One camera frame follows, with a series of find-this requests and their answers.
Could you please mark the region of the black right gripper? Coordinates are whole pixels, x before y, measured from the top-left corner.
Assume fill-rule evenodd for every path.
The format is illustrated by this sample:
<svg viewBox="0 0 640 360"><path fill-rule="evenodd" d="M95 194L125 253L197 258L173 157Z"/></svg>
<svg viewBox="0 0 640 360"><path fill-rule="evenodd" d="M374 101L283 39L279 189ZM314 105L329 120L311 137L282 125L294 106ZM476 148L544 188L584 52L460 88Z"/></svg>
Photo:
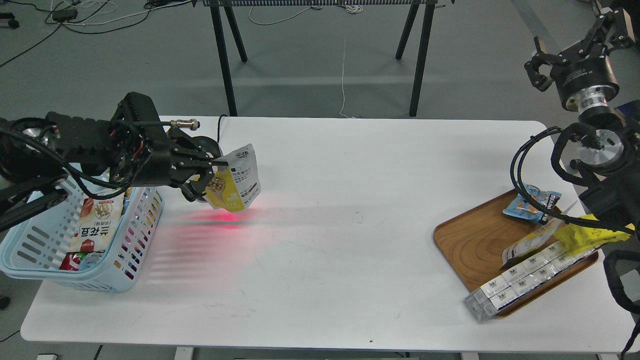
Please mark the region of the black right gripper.
<svg viewBox="0 0 640 360"><path fill-rule="evenodd" d="M618 95L620 87L609 55L636 45L631 16L626 10L592 6L592 11L595 22L580 42L580 49L575 43L562 55L550 54L544 41L534 36L534 54L524 64L531 85L538 91L545 92L555 82L562 108L570 112L581 111L579 93L584 89L599 88L606 101ZM540 72L542 66L551 66L551 78Z"/></svg>

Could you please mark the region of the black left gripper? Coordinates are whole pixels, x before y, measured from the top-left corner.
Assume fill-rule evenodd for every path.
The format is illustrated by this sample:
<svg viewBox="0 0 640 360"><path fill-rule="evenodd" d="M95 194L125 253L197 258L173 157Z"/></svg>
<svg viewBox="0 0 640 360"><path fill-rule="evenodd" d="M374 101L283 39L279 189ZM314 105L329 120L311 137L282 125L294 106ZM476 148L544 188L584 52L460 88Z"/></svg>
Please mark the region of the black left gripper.
<svg viewBox="0 0 640 360"><path fill-rule="evenodd" d="M212 163L185 130L198 130L198 120L162 121L150 96L128 92L110 120L94 120L51 111L55 126L50 147L82 174L108 174L117 187L174 185L188 202L204 201L215 177ZM222 162L223 167L229 162Z"/></svg>

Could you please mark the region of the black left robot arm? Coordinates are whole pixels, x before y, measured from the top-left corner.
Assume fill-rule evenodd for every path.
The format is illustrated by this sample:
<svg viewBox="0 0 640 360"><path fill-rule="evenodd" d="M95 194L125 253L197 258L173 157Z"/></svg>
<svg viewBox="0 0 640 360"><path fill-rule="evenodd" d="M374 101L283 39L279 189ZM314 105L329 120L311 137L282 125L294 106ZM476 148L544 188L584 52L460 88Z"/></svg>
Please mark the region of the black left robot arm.
<svg viewBox="0 0 640 360"><path fill-rule="evenodd" d="M189 136L197 120L162 121L150 96L129 92L110 120L48 112L1 120L1 230L64 202L73 178L92 199L134 187L169 186L203 200L215 167L228 166L217 141Z"/></svg>

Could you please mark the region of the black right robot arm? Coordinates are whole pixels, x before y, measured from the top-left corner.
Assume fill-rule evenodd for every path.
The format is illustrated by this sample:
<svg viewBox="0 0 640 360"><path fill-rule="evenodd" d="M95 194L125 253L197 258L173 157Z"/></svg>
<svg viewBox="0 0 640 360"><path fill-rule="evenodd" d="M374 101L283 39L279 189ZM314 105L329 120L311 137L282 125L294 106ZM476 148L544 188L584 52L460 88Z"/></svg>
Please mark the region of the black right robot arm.
<svg viewBox="0 0 640 360"><path fill-rule="evenodd" d="M620 91L610 54L636 45L633 19L624 7L602 6L599 0L592 0L590 6L595 21L585 37L571 46L547 52L542 39L534 37L535 52L523 66L530 84L541 92L555 85L562 108L578 113L578 121L531 136L510 162L510 181L526 202L563 223L638 237L639 101L610 106ZM595 219L554 212L526 191L521 175L526 155L552 135L557 135L557 141L551 168L565 182L585 188L578 198Z"/></svg>

